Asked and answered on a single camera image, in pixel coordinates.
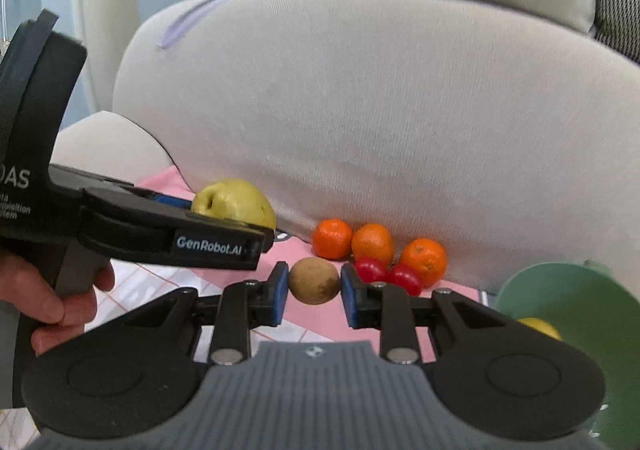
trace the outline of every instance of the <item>human hand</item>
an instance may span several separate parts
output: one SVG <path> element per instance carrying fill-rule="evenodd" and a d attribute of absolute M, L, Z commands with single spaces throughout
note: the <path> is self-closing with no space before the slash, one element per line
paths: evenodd
<path fill-rule="evenodd" d="M 110 291 L 115 284 L 109 265 L 95 274 L 94 285 Z M 40 276 L 37 268 L 0 249 L 0 300 L 14 305 L 21 313 L 44 324 L 31 335 L 31 345 L 37 355 L 75 338 L 84 332 L 84 325 L 97 313 L 94 288 L 81 295 L 60 299 Z"/>

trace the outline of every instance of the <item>red ball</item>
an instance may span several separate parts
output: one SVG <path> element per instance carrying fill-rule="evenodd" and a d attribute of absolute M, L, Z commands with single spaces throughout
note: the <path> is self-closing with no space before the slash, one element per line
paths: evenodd
<path fill-rule="evenodd" d="M 422 279 L 407 265 L 395 265 L 387 274 L 386 281 L 403 288 L 409 296 L 420 296 L 422 292 Z"/>
<path fill-rule="evenodd" d="M 377 258 L 363 256 L 353 267 L 356 273 L 365 284 L 372 282 L 384 282 L 386 279 L 386 266 L 384 262 L 380 262 Z"/>

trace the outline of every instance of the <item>tangerine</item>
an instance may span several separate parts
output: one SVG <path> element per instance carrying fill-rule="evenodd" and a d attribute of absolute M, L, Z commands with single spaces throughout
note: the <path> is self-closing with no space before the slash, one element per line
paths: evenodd
<path fill-rule="evenodd" d="M 327 260 L 342 260 L 351 252 L 353 231 L 347 223 L 327 219 L 316 226 L 311 235 L 311 246 L 316 255 Z"/>
<path fill-rule="evenodd" d="M 353 234 L 351 252 L 356 261 L 370 256 L 389 266 L 394 259 L 391 233 L 380 224 L 365 224 Z"/>
<path fill-rule="evenodd" d="M 435 240 L 415 239 L 402 250 L 399 263 L 416 271 L 424 286 L 431 287 L 447 272 L 447 252 Z"/>

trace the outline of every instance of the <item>green container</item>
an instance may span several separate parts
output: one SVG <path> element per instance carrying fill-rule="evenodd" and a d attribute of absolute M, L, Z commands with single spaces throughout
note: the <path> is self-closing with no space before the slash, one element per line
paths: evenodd
<path fill-rule="evenodd" d="M 591 356 L 607 386 L 591 435 L 611 450 L 640 444 L 640 303 L 606 267 L 589 261 L 532 266 L 502 287 L 495 307 L 513 319 L 550 323 L 562 340 Z"/>

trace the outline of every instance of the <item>pink mat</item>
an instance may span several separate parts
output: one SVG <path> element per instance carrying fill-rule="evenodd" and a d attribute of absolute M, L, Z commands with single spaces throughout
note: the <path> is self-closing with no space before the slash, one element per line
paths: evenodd
<path fill-rule="evenodd" d="M 152 176 L 140 182 L 140 186 L 163 194 L 180 197 L 182 199 L 192 199 L 193 192 L 182 179 L 180 172 L 174 166 L 168 168 L 164 172 Z M 203 277 L 205 280 L 215 284 L 218 287 L 225 287 L 228 284 L 240 282 L 247 278 L 255 278 L 258 280 L 267 280 L 273 266 L 276 262 L 284 260 L 291 267 L 297 261 L 307 256 L 313 256 L 311 246 L 298 239 L 290 237 L 286 234 L 278 235 L 276 242 L 268 253 L 264 253 L 260 257 L 258 268 L 252 271 L 222 271 L 212 269 L 194 270 L 195 273 Z M 335 267 L 340 270 L 341 263 L 334 263 Z M 441 282 L 436 287 L 449 287 L 460 294 L 478 300 L 478 291 L 468 287 L 460 286 L 451 282 Z M 431 290 L 425 290 L 422 296 L 430 296 Z M 313 331 L 323 337 L 336 341 L 348 340 L 369 340 L 375 351 L 378 350 L 380 342 L 380 333 L 375 329 L 350 329 L 342 308 L 340 296 L 331 300 L 324 305 L 307 306 L 298 302 L 292 295 L 287 299 L 284 319 L 293 324 L 300 325 L 305 329 Z M 433 361 L 434 354 L 429 342 L 427 329 L 418 328 L 418 339 L 422 349 L 422 356 L 425 361 Z"/>

